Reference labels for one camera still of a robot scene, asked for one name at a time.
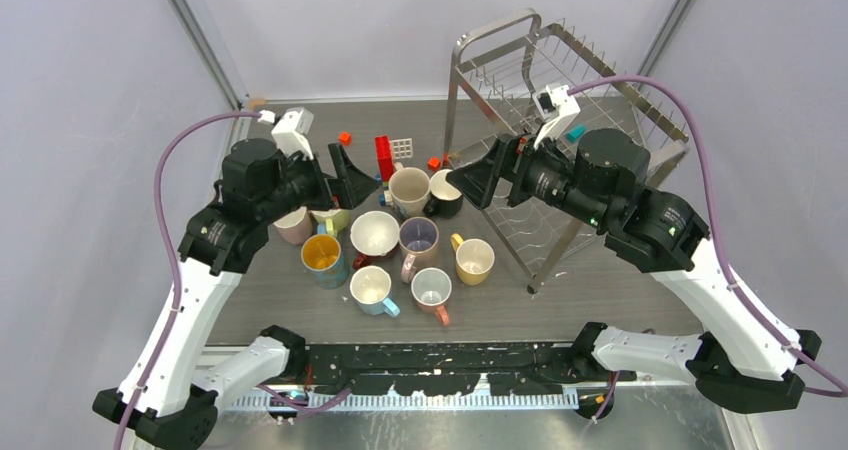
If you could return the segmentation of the pale yellow mug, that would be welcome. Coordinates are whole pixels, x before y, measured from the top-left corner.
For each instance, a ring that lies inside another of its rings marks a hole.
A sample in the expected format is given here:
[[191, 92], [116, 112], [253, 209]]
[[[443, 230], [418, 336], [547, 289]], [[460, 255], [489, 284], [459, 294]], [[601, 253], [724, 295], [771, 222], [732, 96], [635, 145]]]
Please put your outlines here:
[[332, 237], [338, 237], [339, 234], [350, 224], [350, 210], [311, 210], [310, 213], [317, 224], [316, 232], [318, 234], [326, 234]]

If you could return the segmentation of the dark red cup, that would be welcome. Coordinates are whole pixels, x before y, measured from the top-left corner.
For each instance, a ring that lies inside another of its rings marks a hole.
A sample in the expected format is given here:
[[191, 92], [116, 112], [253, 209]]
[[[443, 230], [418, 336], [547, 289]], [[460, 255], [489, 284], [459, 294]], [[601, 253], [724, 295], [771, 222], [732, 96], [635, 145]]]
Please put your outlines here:
[[350, 228], [350, 240], [357, 252], [352, 268], [359, 270], [390, 255], [399, 245], [400, 225], [389, 213], [368, 211], [357, 217]]

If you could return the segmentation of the cream floral mug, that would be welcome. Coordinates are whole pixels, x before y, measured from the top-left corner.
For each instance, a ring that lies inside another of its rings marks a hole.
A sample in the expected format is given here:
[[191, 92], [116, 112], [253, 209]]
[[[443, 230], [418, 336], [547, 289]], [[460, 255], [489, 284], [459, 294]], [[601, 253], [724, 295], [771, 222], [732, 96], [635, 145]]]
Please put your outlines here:
[[430, 199], [430, 178], [424, 170], [395, 163], [388, 191], [395, 210], [404, 219], [425, 215]]

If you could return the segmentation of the pink faceted mug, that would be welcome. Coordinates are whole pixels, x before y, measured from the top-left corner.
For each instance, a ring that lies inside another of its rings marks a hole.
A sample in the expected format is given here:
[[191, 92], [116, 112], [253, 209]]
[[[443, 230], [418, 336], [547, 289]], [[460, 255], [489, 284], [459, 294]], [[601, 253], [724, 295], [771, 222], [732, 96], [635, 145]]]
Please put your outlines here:
[[311, 214], [305, 206], [276, 220], [273, 227], [284, 241], [292, 245], [304, 244], [313, 232]]

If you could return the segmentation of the black glossy mug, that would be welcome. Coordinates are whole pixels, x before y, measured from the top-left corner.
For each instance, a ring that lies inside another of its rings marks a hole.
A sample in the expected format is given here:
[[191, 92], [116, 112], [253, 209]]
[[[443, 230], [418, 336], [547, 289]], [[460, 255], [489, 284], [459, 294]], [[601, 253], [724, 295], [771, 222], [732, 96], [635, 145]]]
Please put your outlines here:
[[442, 169], [430, 177], [430, 197], [424, 207], [426, 217], [451, 219], [461, 211], [464, 196], [447, 180], [451, 172], [451, 169]]

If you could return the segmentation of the blue patterned mug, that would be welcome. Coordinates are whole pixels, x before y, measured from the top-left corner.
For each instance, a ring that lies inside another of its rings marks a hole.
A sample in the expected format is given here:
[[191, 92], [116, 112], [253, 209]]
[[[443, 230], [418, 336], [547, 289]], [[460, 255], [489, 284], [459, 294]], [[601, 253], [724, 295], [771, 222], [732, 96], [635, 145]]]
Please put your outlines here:
[[300, 258], [320, 288], [339, 288], [349, 277], [350, 268], [340, 241], [328, 234], [323, 226], [303, 244]]

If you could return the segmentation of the pink cup rack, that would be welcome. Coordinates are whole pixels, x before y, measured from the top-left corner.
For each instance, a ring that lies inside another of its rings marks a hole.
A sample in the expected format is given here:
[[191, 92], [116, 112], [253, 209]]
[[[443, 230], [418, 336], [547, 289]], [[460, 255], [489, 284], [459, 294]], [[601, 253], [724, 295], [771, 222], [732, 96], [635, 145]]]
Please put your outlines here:
[[439, 262], [439, 229], [426, 217], [411, 217], [400, 226], [399, 243], [404, 254], [401, 280], [411, 283], [415, 275]]

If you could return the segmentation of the light blue cup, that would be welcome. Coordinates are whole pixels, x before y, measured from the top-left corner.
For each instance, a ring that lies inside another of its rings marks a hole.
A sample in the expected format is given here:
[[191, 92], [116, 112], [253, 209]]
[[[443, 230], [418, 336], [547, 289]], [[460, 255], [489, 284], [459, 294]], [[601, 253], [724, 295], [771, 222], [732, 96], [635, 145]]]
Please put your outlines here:
[[351, 297], [366, 314], [385, 314], [392, 318], [400, 315], [400, 308], [391, 298], [391, 277], [381, 267], [366, 266], [356, 270], [349, 289]]

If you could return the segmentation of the small yellow cup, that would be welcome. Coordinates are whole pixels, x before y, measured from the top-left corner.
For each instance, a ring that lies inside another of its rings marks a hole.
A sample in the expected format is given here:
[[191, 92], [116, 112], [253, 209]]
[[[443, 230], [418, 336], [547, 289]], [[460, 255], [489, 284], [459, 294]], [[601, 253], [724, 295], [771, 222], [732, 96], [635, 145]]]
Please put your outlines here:
[[481, 239], [464, 239], [458, 233], [451, 235], [450, 243], [455, 252], [455, 267], [459, 279], [469, 286], [484, 282], [495, 263], [492, 246]]

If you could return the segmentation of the small salmon cup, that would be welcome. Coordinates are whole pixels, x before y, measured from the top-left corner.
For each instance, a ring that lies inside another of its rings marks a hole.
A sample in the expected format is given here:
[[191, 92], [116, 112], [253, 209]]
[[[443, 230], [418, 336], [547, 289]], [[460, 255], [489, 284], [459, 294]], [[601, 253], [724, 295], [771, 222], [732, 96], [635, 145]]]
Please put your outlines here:
[[452, 294], [452, 281], [446, 272], [435, 267], [422, 269], [413, 277], [411, 293], [422, 311], [435, 315], [441, 325], [450, 325], [446, 304]]

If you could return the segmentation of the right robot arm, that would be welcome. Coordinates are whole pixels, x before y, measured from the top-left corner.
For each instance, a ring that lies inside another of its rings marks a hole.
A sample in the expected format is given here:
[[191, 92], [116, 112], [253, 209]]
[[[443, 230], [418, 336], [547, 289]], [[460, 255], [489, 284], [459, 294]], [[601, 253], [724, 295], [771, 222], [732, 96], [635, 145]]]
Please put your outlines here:
[[536, 198], [593, 227], [615, 255], [674, 293], [703, 332], [663, 336], [587, 323], [571, 346], [584, 380], [634, 371], [694, 386], [712, 403], [740, 414], [791, 410], [805, 390], [795, 368], [821, 346], [767, 314], [743, 286], [730, 289], [707, 223], [681, 197], [646, 182], [649, 152], [615, 128], [588, 132], [568, 157], [549, 139], [500, 135], [481, 159], [452, 170], [448, 181], [477, 209], [500, 181], [509, 206]]

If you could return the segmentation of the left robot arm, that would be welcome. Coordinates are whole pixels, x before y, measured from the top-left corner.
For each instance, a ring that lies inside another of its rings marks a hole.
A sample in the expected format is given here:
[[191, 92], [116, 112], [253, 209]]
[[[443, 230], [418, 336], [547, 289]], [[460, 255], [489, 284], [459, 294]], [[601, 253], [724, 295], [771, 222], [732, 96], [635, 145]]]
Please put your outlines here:
[[215, 199], [188, 222], [172, 250], [172, 296], [138, 362], [118, 386], [100, 391], [95, 413], [159, 449], [196, 449], [217, 417], [257, 385], [298, 382], [308, 367], [305, 340], [273, 325], [245, 349], [205, 372], [196, 369], [224, 304], [268, 242], [270, 226], [309, 208], [353, 209], [379, 188], [338, 143], [328, 147], [333, 174], [302, 152], [285, 154], [267, 139], [236, 143], [222, 163]]

